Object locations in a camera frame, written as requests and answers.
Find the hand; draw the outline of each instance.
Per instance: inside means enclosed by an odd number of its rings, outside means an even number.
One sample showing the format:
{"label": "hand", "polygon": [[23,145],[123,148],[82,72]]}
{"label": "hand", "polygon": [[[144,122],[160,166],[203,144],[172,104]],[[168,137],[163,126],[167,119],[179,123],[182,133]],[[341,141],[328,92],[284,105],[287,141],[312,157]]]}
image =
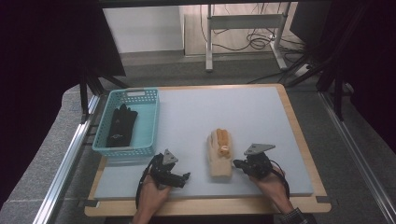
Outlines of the hand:
{"label": "hand", "polygon": [[[278,168],[274,167],[274,170],[282,174]],[[276,205],[277,209],[282,214],[287,214],[294,209],[290,200],[286,196],[285,187],[279,177],[270,173],[268,176],[260,180],[253,176],[249,176],[249,179],[256,184],[265,197],[269,198]]]}
{"label": "hand", "polygon": [[172,187],[158,189],[151,175],[146,175],[140,191],[139,207],[134,214],[133,224],[149,223],[151,217],[163,206]]}

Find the cable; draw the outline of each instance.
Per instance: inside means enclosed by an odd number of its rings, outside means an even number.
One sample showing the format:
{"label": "cable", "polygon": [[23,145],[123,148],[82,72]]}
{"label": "cable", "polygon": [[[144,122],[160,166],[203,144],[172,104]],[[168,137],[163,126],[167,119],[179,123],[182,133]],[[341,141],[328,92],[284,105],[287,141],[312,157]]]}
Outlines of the cable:
{"label": "cable", "polygon": [[[342,31],[342,30],[348,25],[348,21],[351,20],[353,14],[354,14],[354,13],[349,13],[349,12],[347,12],[347,13],[344,15],[344,17],[341,19],[341,21],[340,21],[340,23],[339,23],[340,25],[338,25],[335,29],[333,29],[332,32],[327,36],[326,39],[324,39],[323,41],[321,41],[319,44],[317,44],[316,46],[314,46],[314,47],[310,50],[311,54],[313,54],[314,52],[317,52],[317,53],[319,54],[318,57],[320,57],[320,54],[323,55],[323,54],[327,53],[327,52],[326,52],[326,49],[327,49],[327,48],[326,48],[326,45],[331,45],[331,44],[334,42],[334,40],[335,40],[335,38],[337,37],[338,33],[339,33],[340,31]],[[326,59],[323,63],[317,65],[318,68],[319,68],[320,70],[326,69],[326,67],[328,66],[328,63],[329,63],[329,61],[330,61],[331,59],[332,59],[332,56],[327,57],[327,59]],[[309,77],[313,76],[315,73],[310,72],[310,73],[309,73]],[[284,78],[283,85],[289,86],[289,84],[287,83],[287,79],[288,79],[291,75],[293,75],[293,74],[284,75],[284,76],[282,77],[282,78]]]}
{"label": "cable", "polygon": [[[224,5],[225,5],[225,10],[228,12],[228,15],[230,15],[230,12],[227,10],[227,4],[224,4]],[[216,8],[216,5],[213,5],[213,13],[212,13],[212,15],[215,15],[215,8]],[[225,30],[222,30],[222,31],[217,32],[217,33],[216,33],[216,31],[213,31],[213,33],[215,33],[216,35],[219,35],[221,33],[224,33],[226,31],[228,31],[228,30],[229,29],[225,29]]]}
{"label": "cable", "polygon": [[224,9],[228,12],[228,15],[230,15],[231,13],[228,11],[228,9],[227,9],[227,4],[224,4]]}
{"label": "cable", "polygon": [[287,79],[292,76],[294,73],[292,73],[292,71],[294,69],[296,69],[299,65],[301,65],[302,63],[304,63],[311,55],[313,55],[314,53],[321,53],[321,50],[324,46],[331,44],[334,39],[337,37],[337,34],[342,31],[342,29],[344,29],[345,25],[347,24],[347,20],[350,19],[351,13],[346,13],[343,17],[343,19],[341,19],[341,22],[339,26],[336,27],[336,29],[334,29],[328,36],[326,39],[324,39],[323,41],[321,41],[319,44],[317,44],[316,46],[314,46],[312,49],[306,51],[304,53],[304,55],[299,58],[297,61],[294,62],[294,64],[292,64],[286,71],[280,72],[280,73],[275,73],[272,75],[268,75],[268,76],[264,76],[264,77],[259,77],[256,78],[252,81],[249,81],[247,84],[251,84],[253,82],[259,81],[261,79],[265,79],[267,77],[272,77],[272,76],[276,76],[276,75],[283,75],[278,81],[277,83],[281,83],[283,80],[283,85],[287,85]]}
{"label": "cable", "polygon": [[[202,21],[202,5],[200,5],[200,21],[201,21],[201,32],[202,32],[202,35],[203,35],[203,38],[204,38],[205,42],[207,43],[207,39],[206,39],[205,32],[204,32],[203,21]],[[223,31],[218,32],[218,33],[216,33],[216,32],[214,32],[214,33],[216,35],[219,35],[219,34],[224,33],[226,31],[228,31],[228,29],[227,30],[223,30]],[[227,50],[231,50],[231,51],[239,51],[239,50],[247,49],[248,47],[252,47],[253,49],[257,49],[257,50],[264,49],[271,42],[271,39],[269,37],[265,36],[265,35],[259,35],[259,34],[255,33],[255,31],[256,31],[256,29],[253,30],[252,34],[249,34],[247,32],[247,41],[248,41],[248,43],[247,43],[246,46],[242,47],[241,49],[230,49],[230,48],[227,48],[227,47],[219,45],[219,44],[212,44],[212,45],[220,47],[220,48],[224,48],[224,49],[227,49]]]}
{"label": "cable", "polygon": [[279,6],[277,7],[277,12],[276,12],[276,14],[279,14],[280,4],[282,4],[282,2],[279,2]]}
{"label": "cable", "polygon": [[292,44],[299,44],[299,45],[304,45],[304,46],[305,46],[305,43],[294,42],[294,41],[286,40],[286,39],[284,39],[284,38],[280,38],[280,39],[283,40],[283,41],[292,43]]}
{"label": "cable", "polygon": [[294,52],[294,53],[285,53],[285,54],[283,55],[283,58],[284,58],[286,61],[288,61],[288,62],[290,62],[290,63],[296,63],[297,61],[292,61],[291,59],[288,58],[288,55],[290,55],[290,54],[303,54],[303,53],[301,53],[301,52]]}
{"label": "cable", "polygon": [[276,171],[274,168],[272,168],[271,173],[273,173],[274,175],[276,175],[281,181],[283,186],[285,187],[285,191],[286,191],[286,197],[288,197],[288,199],[290,198],[290,187],[289,187],[289,183],[285,178],[285,172],[283,172],[282,168],[280,168],[280,165],[276,163],[276,161],[271,161],[276,164],[277,168],[279,168],[280,172],[282,174],[280,174],[278,171]]}
{"label": "cable", "polygon": [[291,53],[305,53],[306,50],[305,49],[290,49],[290,48],[286,48],[283,45],[279,44],[279,48],[282,49],[282,51],[284,52],[291,52]]}
{"label": "cable", "polygon": [[254,9],[257,8],[257,14],[259,14],[259,4],[257,3],[256,6],[251,10],[250,14],[253,14]]}
{"label": "cable", "polygon": [[159,155],[155,155],[151,161],[148,163],[148,166],[146,167],[146,169],[144,170],[142,177],[140,177],[139,180],[139,185],[137,186],[137,191],[136,191],[136,196],[135,196],[135,200],[134,200],[134,204],[136,205],[136,209],[139,206],[139,200],[140,200],[140,192],[142,191],[143,188],[143,182],[145,181],[146,175],[148,175],[149,173],[149,168],[151,167],[152,163],[154,163],[154,161],[159,157]]}

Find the gray floor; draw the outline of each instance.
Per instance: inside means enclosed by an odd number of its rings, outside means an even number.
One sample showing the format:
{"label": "gray floor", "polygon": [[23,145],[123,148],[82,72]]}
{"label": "gray floor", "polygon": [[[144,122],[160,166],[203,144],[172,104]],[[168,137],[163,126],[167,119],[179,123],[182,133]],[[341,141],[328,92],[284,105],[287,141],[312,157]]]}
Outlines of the gray floor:
{"label": "gray floor", "polygon": [[[183,57],[180,52],[122,55],[127,77],[120,80],[134,87],[245,84],[258,77],[277,73],[272,54],[216,56],[213,73],[205,72],[204,58]],[[260,80],[274,83],[279,76]],[[315,214],[318,223],[387,223],[345,143],[336,131],[315,90],[316,77],[288,89],[296,117],[318,167],[323,185],[332,200],[332,211]],[[108,90],[116,89],[102,80]],[[396,156],[361,118],[347,97],[343,102],[345,124],[366,160],[386,188],[396,198]],[[63,107],[35,160],[0,212],[0,223],[32,223],[53,177],[64,157],[80,120],[79,88],[64,94]],[[76,165],[62,192],[51,223],[128,223],[129,218],[86,217],[83,202],[92,185],[100,156],[89,145],[94,125],[86,136]]]}

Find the metal rail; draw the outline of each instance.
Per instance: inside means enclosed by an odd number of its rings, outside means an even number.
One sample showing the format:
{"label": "metal rail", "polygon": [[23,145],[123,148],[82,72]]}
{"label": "metal rail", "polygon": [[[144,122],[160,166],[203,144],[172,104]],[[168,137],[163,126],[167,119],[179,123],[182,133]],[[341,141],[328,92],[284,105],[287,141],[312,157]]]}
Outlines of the metal rail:
{"label": "metal rail", "polygon": [[[93,96],[89,103],[89,113],[93,114],[96,107],[99,104],[100,97]],[[76,160],[77,154],[81,148],[82,142],[84,140],[84,136],[88,131],[92,121],[92,116],[90,116],[87,121],[83,124],[79,124],[76,130],[75,135],[67,149],[64,159],[56,173],[55,177],[52,180],[52,183],[49,187],[49,191],[47,192],[46,197],[44,198],[43,203],[40,206],[40,209],[35,216],[34,224],[47,223],[50,219],[50,216],[55,208],[56,203],[58,202],[59,195],[62,192],[64,187],[64,182],[66,181],[70,170],[73,167],[74,161]]]}
{"label": "metal rail", "polygon": [[389,224],[395,224],[396,210],[391,198],[386,193],[380,181],[376,178],[373,170],[370,168],[370,165],[367,163],[366,159],[364,159],[364,156],[361,154],[359,146],[356,144],[345,123],[335,115],[334,111],[332,110],[332,100],[330,99],[330,97],[323,92],[319,93],[319,97],[321,98],[323,104],[329,112],[332,122],[334,123],[337,131],[343,138],[353,161],[361,172],[361,175],[366,182],[367,187],[372,192],[375,201],[381,209],[385,219]]}

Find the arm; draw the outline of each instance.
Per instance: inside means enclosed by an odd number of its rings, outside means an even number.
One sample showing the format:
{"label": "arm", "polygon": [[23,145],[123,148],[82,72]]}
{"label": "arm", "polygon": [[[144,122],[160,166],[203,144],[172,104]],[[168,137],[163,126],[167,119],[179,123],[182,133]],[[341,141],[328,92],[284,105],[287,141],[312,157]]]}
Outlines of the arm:
{"label": "arm", "polygon": [[133,224],[147,224],[151,217],[163,206],[169,196],[171,187],[158,189],[151,175],[147,175],[140,192],[139,207],[134,214]]}
{"label": "arm", "polygon": [[262,194],[270,199],[277,209],[284,215],[280,218],[282,224],[309,224],[298,208],[294,209],[286,196],[286,190],[281,180],[274,174],[269,174],[263,179],[250,176],[249,179],[256,184]]}

